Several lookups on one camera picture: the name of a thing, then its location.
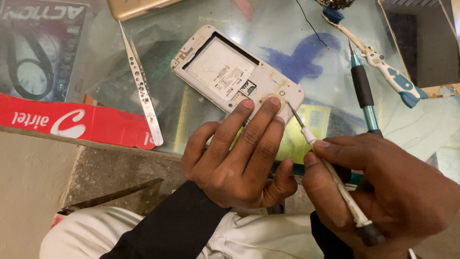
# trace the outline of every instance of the white phone frame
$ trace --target white phone frame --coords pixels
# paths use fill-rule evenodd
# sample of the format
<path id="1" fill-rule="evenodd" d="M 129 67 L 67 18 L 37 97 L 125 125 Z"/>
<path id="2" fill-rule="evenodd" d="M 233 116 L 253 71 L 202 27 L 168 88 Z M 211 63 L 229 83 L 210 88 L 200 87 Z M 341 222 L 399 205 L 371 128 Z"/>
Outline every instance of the white phone frame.
<path id="1" fill-rule="evenodd" d="M 257 91 L 254 93 L 254 95 L 239 94 L 240 96 L 243 96 L 244 99 L 252 99 L 255 103 L 254 112 L 248 118 L 248 121 L 250 121 L 254 117 L 254 115 L 257 113 L 257 111 L 260 109 L 263 102 L 267 98 L 276 96 L 282 102 L 281 109 L 277 116 L 282 117 L 287 125 L 289 120 L 293 117 L 293 113 L 287 105 L 287 101 L 289 101 L 289 103 L 295 110 L 298 110 L 305 98 L 304 90 L 296 83 L 288 79 L 285 75 L 275 70 L 266 62 L 259 59 L 253 53 L 246 50 L 241 45 L 234 42 L 232 39 L 228 38 L 226 35 L 224 35 L 222 32 L 220 32 L 211 25 L 205 25 L 201 27 L 198 30 L 198 32 L 196 32 L 185 43 L 185 45 L 180 49 L 180 51 L 171 61 L 171 70 L 177 76 L 182 78 L 186 83 L 188 83 L 191 87 L 197 90 L 200 94 L 202 94 L 212 103 L 217 105 L 217 107 L 222 109 L 227 114 L 230 114 L 236 108 L 237 104 L 241 100 L 232 101 L 231 99 L 233 99 L 234 96 L 230 100 L 225 100 L 215 92 L 216 90 L 211 90 L 208 86 L 204 85 L 197 78 L 195 78 L 183 69 L 183 67 L 186 66 L 188 63 L 194 61 L 194 57 L 197 55 L 197 53 L 198 55 L 200 54 L 200 49 L 206 47 L 205 45 L 208 44 L 208 42 L 211 42 L 211 40 L 215 36 L 218 37 L 220 40 L 226 39 L 225 43 L 228 44 L 230 47 L 234 48 L 235 50 L 239 48 L 241 52 L 238 50 L 237 51 L 240 54 L 246 55 L 246 57 L 259 63 L 256 63 L 257 67 L 254 69 L 254 71 L 248 78 L 250 82 L 253 82 L 257 85 Z"/>

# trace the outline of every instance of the yellow paper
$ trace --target yellow paper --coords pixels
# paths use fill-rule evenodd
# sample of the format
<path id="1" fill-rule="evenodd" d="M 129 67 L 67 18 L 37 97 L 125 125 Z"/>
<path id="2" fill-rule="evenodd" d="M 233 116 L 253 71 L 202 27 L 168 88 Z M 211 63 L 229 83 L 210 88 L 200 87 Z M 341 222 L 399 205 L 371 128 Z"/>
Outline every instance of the yellow paper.
<path id="1" fill-rule="evenodd" d="M 297 111 L 304 125 L 310 127 L 317 139 L 326 137 L 330 113 L 331 109 L 329 107 L 306 104 L 302 104 Z M 292 118 L 284 130 L 284 137 L 281 140 L 280 150 L 276 156 L 277 160 L 283 161 L 289 158 L 292 159 L 294 163 L 303 165 L 304 156 L 310 151 L 311 147 L 308 145 L 300 130 L 301 127 L 299 123 L 295 118 Z"/>

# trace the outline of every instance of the gold phone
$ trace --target gold phone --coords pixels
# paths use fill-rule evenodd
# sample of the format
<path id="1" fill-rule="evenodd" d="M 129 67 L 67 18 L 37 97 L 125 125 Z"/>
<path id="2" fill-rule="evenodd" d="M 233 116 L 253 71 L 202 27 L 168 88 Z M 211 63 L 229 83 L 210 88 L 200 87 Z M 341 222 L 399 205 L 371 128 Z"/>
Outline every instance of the gold phone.
<path id="1" fill-rule="evenodd" d="M 107 0 L 110 12 L 116 21 L 126 21 L 181 0 Z"/>

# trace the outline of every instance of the fingernail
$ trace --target fingernail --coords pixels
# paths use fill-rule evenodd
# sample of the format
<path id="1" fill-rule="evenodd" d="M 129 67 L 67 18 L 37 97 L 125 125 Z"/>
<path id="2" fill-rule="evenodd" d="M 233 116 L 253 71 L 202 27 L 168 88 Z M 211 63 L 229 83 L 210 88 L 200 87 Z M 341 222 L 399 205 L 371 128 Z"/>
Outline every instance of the fingernail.
<path id="1" fill-rule="evenodd" d="M 331 143 L 325 142 L 325 141 L 322 141 L 322 140 L 318 140 L 318 141 L 315 142 L 315 146 L 316 147 L 321 147 L 321 148 L 326 148 L 326 147 L 330 147 Z"/>
<path id="2" fill-rule="evenodd" d="M 281 121 L 282 123 L 285 123 L 285 122 L 284 122 L 284 119 L 283 119 L 282 117 L 280 117 L 280 116 L 276 116 L 276 117 L 275 117 L 275 120 L 279 120 L 279 121 Z"/>
<path id="3" fill-rule="evenodd" d="M 279 106 L 281 105 L 281 101 L 280 99 L 276 98 L 276 97 L 270 97 L 268 99 L 272 104 L 276 105 L 276 106 Z"/>
<path id="4" fill-rule="evenodd" d="M 304 157 L 305 168 L 316 164 L 316 156 L 313 152 L 308 152 Z"/>
<path id="5" fill-rule="evenodd" d="M 244 100 L 242 104 L 243 104 L 244 107 L 249 108 L 249 109 L 254 107 L 254 102 L 252 100 L 250 100 L 250 99 Z"/>

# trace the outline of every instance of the smartphone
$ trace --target smartphone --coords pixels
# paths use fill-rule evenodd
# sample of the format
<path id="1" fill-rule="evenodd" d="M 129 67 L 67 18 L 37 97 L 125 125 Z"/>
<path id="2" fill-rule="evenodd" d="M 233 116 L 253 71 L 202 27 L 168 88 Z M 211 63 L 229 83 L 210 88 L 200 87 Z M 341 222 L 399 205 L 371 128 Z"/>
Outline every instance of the smartphone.
<path id="1" fill-rule="evenodd" d="M 171 70 L 227 114 L 245 99 L 255 103 L 249 122 L 269 97 L 281 100 L 286 125 L 305 92 L 296 83 L 211 25 L 195 33 L 171 61 Z"/>
<path id="2" fill-rule="evenodd" d="M 107 0 L 116 21 L 126 21 L 148 13 L 154 8 L 165 7 L 181 0 Z"/>

